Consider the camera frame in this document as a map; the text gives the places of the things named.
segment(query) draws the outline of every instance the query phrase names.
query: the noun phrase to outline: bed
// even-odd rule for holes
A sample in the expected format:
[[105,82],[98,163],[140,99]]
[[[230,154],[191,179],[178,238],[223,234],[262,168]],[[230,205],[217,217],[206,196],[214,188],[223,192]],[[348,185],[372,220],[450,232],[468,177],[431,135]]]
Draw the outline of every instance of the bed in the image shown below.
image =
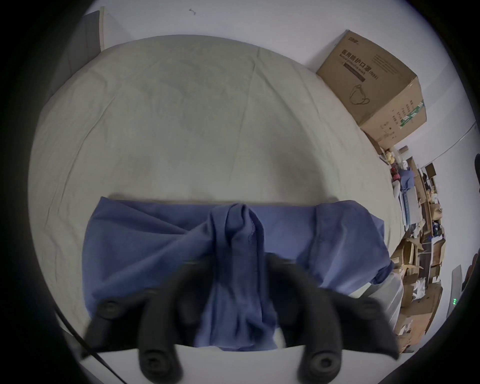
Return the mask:
[[389,168],[341,102],[302,65],[207,36],[117,45],[45,104],[29,213],[50,291],[82,332],[85,228],[101,196],[154,202],[355,200],[403,236]]

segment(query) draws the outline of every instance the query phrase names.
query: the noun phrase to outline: mattress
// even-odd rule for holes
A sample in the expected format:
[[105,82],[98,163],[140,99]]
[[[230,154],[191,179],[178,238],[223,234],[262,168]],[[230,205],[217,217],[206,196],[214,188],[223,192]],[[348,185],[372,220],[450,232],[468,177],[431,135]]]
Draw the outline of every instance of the mattress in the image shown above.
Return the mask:
[[316,205],[355,200],[403,236],[389,168],[332,91],[253,45],[163,36],[114,46],[44,106],[31,153],[38,261],[71,324],[85,228],[101,196],[154,202]]

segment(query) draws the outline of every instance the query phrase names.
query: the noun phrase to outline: black cable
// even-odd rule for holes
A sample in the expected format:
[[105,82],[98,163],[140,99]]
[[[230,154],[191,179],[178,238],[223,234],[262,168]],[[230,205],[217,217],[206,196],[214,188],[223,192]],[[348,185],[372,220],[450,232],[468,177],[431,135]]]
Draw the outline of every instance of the black cable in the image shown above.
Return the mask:
[[112,372],[117,379],[119,379],[123,384],[127,384],[125,380],[123,380],[118,374],[103,360],[98,353],[90,348],[90,346],[82,339],[82,337],[74,330],[72,325],[68,322],[66,317],[61,312],[60,308],[57,304],[55,304],[55,313],[60,318],[61,322],[67,327],[68,331],[72,334],[75,340],[85,349],[94,359],[96,359],[100,364],[102,364],[105,368],[107,368],[110,372]]

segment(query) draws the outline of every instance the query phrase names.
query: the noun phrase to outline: green stripe on box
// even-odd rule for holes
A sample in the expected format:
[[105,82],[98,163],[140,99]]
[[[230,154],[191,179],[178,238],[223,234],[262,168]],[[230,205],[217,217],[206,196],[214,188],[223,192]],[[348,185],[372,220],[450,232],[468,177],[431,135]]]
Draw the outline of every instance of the green stripe on box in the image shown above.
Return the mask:
[[417,113],[420,112],[420,110],[425,106],[425,103],[423,100],[418,104],[413,111],[410,112],[409,115],[406,115],[402,120],[400,120],[400,128],[403,127],[405,124],[407,124],[410,120],[412,120]]

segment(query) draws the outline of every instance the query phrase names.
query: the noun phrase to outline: folded blue fabric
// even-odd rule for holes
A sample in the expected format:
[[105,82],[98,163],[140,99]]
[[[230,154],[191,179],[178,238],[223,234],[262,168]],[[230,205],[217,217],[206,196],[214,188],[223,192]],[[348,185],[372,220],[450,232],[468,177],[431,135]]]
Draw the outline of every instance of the folded blue fabric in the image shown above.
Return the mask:
[[156,204],[102,197],[88,223],[83,287],[99,300],[161,285],[185,261],[215,256],[195,346],[275,349],[265,252],[295,260],[319,287],[343,294],[393,269],[384,223],[353,201],[313,207]]
[[415,187],[415,173],[408,167],[405,169],[399,169],[400,175],[400,190],[406,192],[409,189]]

